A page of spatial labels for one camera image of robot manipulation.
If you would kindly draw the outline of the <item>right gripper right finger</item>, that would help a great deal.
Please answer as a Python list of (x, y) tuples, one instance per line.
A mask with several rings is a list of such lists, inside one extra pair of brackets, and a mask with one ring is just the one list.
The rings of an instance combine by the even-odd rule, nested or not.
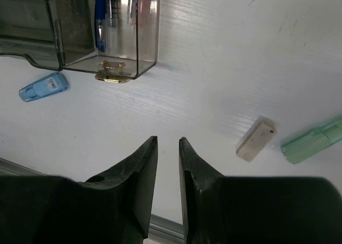
[(341, 196), (318, 177), (225, 176), (179, 141), (185, 243), (341, 243)]

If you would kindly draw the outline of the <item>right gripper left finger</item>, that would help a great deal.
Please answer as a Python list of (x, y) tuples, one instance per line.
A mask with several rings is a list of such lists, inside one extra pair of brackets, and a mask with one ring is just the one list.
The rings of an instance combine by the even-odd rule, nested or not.
[(152, 136), (85, 182), (1, 177), (1, 243), (142, 243), (149, 235), (158, 162)]

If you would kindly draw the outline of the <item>black gel pen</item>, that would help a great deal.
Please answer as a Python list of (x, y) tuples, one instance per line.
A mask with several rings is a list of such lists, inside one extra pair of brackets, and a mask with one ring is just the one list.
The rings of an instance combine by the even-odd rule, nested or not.
[(119, 13), (119, 0), (107, 0), (107, 47), (110, 54), (114, 54), (118, 47)]

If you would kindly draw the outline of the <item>red gel pen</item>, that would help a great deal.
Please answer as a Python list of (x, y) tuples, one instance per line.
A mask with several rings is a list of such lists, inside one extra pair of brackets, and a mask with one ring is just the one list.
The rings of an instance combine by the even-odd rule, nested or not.
[(151, 0), (138, 0), (138, 24), (140, 28), (147, 25), (150, 15)]

